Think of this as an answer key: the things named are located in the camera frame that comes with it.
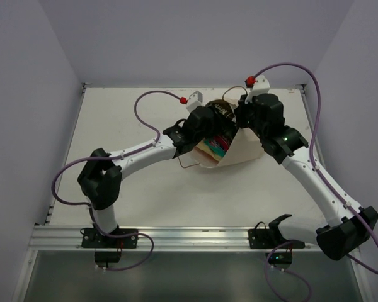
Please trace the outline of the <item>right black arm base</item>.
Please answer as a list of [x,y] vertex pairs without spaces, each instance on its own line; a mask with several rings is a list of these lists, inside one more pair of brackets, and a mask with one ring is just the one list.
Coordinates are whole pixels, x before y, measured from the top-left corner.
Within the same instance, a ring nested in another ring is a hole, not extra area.
[[279,222],[272,221],[264,228],[260,228],[259,224],[248,230],[248,242],[251,249],[273,249],[288,242],[278,230]]

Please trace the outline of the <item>beige paper bag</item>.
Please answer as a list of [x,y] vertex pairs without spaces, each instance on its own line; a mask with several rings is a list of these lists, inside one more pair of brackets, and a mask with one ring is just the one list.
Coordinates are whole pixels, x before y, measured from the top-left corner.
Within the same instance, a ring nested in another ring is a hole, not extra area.
[[[220,99],[230,102],[236,107],[238,106],[237,100],[226,98],[225,95],[222,95]],[[255,160],[263,155],[263,149],[260,140],[250,129],[237,128],[236,123],[229,120],[227,121],[229,124],[229,129],[220,134],[224,135],[232,141],[225,156],[219,162],[217,162],[205,155],[203,152],[199,151],[199,149],[197,149],[195,146],[195,148],[190,152],[190,157],[195,162],[193,164],[184,166],[181,159],[178,158],[178,162],[181,168],[187,169],[190,167],[195,167],[197,165],[205,168],[224,167]],[[214,137],[210,139],[204,139],[201,142],[205,142],[205,144],[208,146],[209,140],[214,140]]]

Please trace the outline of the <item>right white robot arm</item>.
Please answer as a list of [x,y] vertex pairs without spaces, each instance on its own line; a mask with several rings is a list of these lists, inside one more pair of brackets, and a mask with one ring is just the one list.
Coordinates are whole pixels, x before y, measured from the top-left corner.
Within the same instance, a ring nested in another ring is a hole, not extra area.
[[366,242],[378,212],[362,207],[325,171],[302,134],[285,124],[284,106],[274,94],[241,96],[234,111],[238,127],[250,129],[263,150],[291,173],[321,210],[324,221],[284,214],[269,223],[268,239],[276,247],[290,240],[317,245],[332,260],[340,260]]

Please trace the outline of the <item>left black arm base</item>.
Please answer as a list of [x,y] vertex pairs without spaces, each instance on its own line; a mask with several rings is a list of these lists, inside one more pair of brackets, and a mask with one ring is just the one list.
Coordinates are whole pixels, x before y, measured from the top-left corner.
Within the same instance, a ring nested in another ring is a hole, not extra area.
[[138,230],[117,228],[110,235],[102,235],[95,228],[82,228],[81,246],[89,249],[135,249],[138,241]]

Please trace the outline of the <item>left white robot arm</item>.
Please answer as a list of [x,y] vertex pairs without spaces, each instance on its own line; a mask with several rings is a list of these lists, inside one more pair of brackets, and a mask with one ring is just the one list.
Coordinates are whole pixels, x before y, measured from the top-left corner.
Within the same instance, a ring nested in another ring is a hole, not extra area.
[[90,215],[98,228],[97,241],[104,247],[118,241],[113,204],[125,178],[157,162],[191,152],[203,139],[220,135],[227,127],[228,119],[217,109],[199,106],[188,118],[148,142],[118,152],[106,153],[102,148],[93,151],[77,181],[90,202]]

